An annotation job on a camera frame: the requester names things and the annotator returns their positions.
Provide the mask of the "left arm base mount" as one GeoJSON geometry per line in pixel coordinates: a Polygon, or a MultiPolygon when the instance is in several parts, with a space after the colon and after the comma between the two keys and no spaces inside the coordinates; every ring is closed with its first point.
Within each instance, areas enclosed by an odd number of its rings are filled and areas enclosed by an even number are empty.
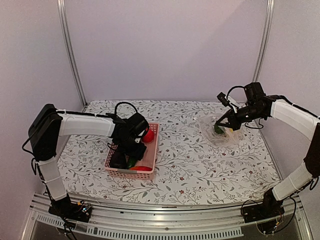
{"type": "Polygon", "coordinates": [[[63,220],[75,220],[88,223],[92,214],[92,205],[83,200],[72,202],[69,195],[60,200],[52,200],[48,212],[63,220]]]}

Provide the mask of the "pink plastic basket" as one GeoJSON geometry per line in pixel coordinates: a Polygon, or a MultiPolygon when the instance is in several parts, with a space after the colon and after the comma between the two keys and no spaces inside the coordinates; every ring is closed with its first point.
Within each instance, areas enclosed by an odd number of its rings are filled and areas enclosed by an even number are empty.
{"type": "Polygon", "coordinates": [[[154,139],[150,143],[146,143],[146,150],[143,158],[138,161],[135,167],[148,167],[149,170],[138,170],[138,169],[120,169],[110,167],[110,160],[114,155],[114,149],[117,148],[113,143],[111,149],[109,149],[107,158],[105,160],[105,169],[111,177],[116,178],[127,178],[127,179],[140,179],[140,180],[152,180],[154,178],[155,164],[158,151],[158,137],[159,137],[159,123],[152,122],[149,124],[150,129],[154,132],[154,139]]]}

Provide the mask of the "dark green pepper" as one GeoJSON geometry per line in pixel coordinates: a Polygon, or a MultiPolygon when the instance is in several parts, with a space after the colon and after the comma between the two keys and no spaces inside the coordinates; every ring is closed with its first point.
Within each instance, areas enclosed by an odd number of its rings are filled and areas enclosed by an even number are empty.
{"type": "Polygon", "coordinates": [[[224,130],[216,124],[213,126],[213,129],[214,129],[214,132],[218,135],[222,135],[225,133],[224,130]]]}

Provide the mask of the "clear zip top bag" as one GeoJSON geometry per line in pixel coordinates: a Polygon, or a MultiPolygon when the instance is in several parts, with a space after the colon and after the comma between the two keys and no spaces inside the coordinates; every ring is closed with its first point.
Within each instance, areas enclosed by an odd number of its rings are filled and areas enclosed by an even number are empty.
{"type": "Polygon", "coordinates": [[[221,114],[198,117],[200,132],[203,138],[213,147],[228,147],[240,143],[239,134],[231,128],[217,126],[221,114]]]}

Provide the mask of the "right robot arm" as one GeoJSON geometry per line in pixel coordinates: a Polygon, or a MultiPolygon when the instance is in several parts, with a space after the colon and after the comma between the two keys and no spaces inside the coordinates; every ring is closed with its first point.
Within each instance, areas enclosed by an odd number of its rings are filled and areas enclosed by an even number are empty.
{"type": "Polygon", "coordinates": [[[237,131],[242,124],[256,119],[273,118],[302,133],[310,140],[309,149],[302,164],[283,181],[268,190],[259,206],[262,218],[269,218],[278,210],[278,203],[299,191],[320,176],[320,118],[310,111],[290,102],[283,95],[266,95],[259,82],[242,86],[246,96],[244,107],[238,107],[229,94],[220,92],[217,99],[230,109],[215,123],[237,131]]]}

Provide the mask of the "green cucumber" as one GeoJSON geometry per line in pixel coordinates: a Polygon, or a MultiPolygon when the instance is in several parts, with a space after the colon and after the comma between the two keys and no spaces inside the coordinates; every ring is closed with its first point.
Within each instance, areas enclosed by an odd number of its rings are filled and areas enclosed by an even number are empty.
{"type": "Polygon", "coordinates": [[[137,159],[130,156],[127,160],[127,169],[133,168],[137,163],[137,159]]]}

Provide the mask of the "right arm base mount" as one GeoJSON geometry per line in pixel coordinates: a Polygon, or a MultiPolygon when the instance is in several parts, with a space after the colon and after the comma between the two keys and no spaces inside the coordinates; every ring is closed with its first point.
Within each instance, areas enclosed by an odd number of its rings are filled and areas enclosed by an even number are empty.
{"type": "Polygon", "coordinates": [[[271,188],[264,193],[262,203],[243,205],[240,213],[245,223],[251,223],[283,215],[285,210],[283,200],[276,200],[271,188]]]}

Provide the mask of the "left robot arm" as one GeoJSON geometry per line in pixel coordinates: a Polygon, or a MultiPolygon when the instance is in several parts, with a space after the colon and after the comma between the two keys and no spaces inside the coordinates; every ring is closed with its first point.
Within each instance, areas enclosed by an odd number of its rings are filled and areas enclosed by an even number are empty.
{"type": "Polygon", "coordinates": [[[28,130],[27,142],[30,154],[36,162],[42,182],[51,198],[56,201],[55,209],[63,216],[74,213],[74,205],[68,194],[58,168],[57,145],[60,137],[71,135],[101,136],[112,142],[125,155],[141,160],[146,146],[137,139],[146,135],[149,123],[140,113],[129,118],[120,118],[116,112],[93,114],[58,110],[51,103],[46,104],[28,130]]]}

